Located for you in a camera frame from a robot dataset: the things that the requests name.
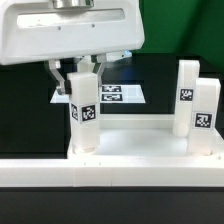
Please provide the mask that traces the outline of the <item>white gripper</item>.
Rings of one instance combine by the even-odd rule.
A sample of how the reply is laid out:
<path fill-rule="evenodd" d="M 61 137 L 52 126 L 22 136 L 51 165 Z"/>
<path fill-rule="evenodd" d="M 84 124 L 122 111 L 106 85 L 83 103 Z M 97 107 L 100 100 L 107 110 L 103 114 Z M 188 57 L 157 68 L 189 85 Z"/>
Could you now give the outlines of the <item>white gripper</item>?
<path fill-rule="evenodd" d="M 49 60 L 59 95 L 72 89 L 56 59 L 92 55 L 101 84 L 103 53 L 139 49 L 144 40 L 139 0 L 0 0 L 0 64 Z"/>

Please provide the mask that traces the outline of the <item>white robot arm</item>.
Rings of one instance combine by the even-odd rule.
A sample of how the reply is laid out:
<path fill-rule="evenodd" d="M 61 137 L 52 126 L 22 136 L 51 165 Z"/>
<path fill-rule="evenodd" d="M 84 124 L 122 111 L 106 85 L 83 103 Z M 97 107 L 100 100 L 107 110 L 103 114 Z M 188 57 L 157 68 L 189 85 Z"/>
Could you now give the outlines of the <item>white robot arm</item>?
<path fill-rule="evenodd" d="M 0 0 L 0 64 L 46 61 L 61 95 L 71 84 L 58 60 L 94 56 L 102 63 L 144 40 L 139 0 Z"/>

